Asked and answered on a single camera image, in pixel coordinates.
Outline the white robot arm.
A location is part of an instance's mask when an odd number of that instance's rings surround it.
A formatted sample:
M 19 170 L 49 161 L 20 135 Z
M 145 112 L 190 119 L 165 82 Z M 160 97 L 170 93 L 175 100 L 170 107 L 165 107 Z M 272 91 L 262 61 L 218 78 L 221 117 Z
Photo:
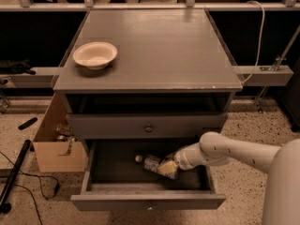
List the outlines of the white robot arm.
M 267 174 L 262 225 L 300 224 L 300 139 L 274 146 L 206 132 L 198 142 L 167 156 L 157 171 L 168 175 L 200 165 L 220 166 L 230 158 Z

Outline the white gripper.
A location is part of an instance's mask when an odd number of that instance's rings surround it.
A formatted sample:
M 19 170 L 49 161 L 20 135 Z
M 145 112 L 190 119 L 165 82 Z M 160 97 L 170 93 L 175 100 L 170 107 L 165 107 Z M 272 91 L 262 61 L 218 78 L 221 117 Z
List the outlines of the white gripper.
M 163 161 L 157 167 L 157 172 L 171 179 L 177 178 L 179 168 L 184 171 L 192 170 L 205 162 L 204 152 L 198 143 L 182 147 L 176 153 L 172 152 L 165 158 L 168 160 Z

